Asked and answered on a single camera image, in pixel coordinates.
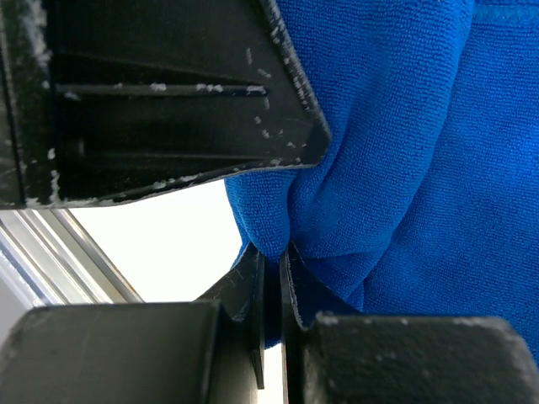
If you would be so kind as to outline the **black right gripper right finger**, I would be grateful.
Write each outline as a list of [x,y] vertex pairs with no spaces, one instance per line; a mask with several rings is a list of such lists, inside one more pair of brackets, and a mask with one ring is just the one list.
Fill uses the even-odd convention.
[[538,370],[496,317],[365,315],[311,274],[295,247],[280,259],[288,403],[535,403]]

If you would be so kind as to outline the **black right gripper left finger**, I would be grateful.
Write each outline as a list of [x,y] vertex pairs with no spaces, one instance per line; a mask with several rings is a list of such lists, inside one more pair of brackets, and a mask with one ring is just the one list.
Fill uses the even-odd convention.
[[1,349],[4,403],[253,403],[264,257],[247,247],[191,302],[35,308]]

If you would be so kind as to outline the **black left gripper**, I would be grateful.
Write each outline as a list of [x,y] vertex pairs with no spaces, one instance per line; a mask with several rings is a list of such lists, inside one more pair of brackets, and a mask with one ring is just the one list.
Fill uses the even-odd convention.
[[4,1],[1,206],[311,167],[328,124],[274,1]]

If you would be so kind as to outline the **blue towel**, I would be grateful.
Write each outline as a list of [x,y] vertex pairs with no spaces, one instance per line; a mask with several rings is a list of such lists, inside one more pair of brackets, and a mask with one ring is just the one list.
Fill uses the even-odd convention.
[[538,350],[538,4],[281,1],[333,135],[226,182],[244,243],[364,313],[499,316]]

